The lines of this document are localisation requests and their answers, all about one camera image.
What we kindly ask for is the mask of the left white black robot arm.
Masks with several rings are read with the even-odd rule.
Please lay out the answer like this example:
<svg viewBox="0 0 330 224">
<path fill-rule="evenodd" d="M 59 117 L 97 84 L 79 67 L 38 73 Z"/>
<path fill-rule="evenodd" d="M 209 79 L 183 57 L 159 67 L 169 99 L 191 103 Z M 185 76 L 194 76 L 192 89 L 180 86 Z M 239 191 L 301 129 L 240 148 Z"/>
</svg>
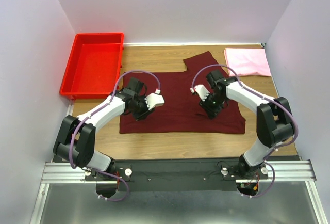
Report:
<svg viewBox="0 0 330 224">
<path fill-rule="evenodd" d="M 137 121 L 145 119 L 154 110 L 147 105 L 142 90 L 147 86 L 131 78 L 126 87 L 115 91 L 104 102 L 78 117 L 66 116 L 60 126 L 53 154 L 73 164 L 74 168 L 93 168 L 103 180 L 116 174 L 115 160 L 95 150 L 96 133 L 114 117 L 131 114 Z"/>
</svg>

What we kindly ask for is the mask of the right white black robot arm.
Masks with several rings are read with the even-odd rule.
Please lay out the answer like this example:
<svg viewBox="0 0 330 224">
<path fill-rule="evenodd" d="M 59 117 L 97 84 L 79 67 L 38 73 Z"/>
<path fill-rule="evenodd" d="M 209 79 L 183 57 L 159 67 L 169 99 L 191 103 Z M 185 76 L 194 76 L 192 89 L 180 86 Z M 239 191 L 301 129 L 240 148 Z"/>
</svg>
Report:
<svg viewBox="0 0 330 224">
<path fill-rule="evenodd" d="M 210 119 L 215 118 L 230 100 L 240 103 L 256 115 L 254 144 L 239 158 L 236 165 L 222 165 L 223 175 L 250 178 L 264 165 L 265 160 L 290 137 L 298 134 L 289 102 L 286 98 L 272 98 L 244 84 L 238 77 L 224 78 L 220 71 L 210 72 L 206 79 L 212 89 L 202 85 L 191 87 L 200 98 L 200 106 Z"/>
</svg>

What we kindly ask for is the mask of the maroon t shirt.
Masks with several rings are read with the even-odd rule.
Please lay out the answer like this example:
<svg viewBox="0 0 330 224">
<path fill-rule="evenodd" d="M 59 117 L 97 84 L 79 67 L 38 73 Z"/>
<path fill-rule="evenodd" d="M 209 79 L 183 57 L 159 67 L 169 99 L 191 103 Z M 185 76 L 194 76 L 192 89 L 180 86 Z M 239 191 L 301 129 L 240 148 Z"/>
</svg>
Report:
<svg viewBox="0 0 330 224">
<path fill-rule="evenodd" d="M 137 121 L 131 114 L 120 117 L 120 134 L 132 133 L 167 133 L 167 132 L 202 132 L 244 134 L 246 120 L 242 116 L 238 104 L 229 101 L 223 110 L 213 119 L 199 105 L 200 98 L 192 95 L 191 83 L 196 73 L 208 65 L 217 65 L 211 52 L 183 60 L 184 72 L 158 72 L 154 79 L 145 73 L 130 73 L 123 78 L 127 85 L 131 78 L 144 82 L 147 93 L 161 87 L 164 105 L 155 108 L 154 112 L 144 120 Z"/>
</svg>

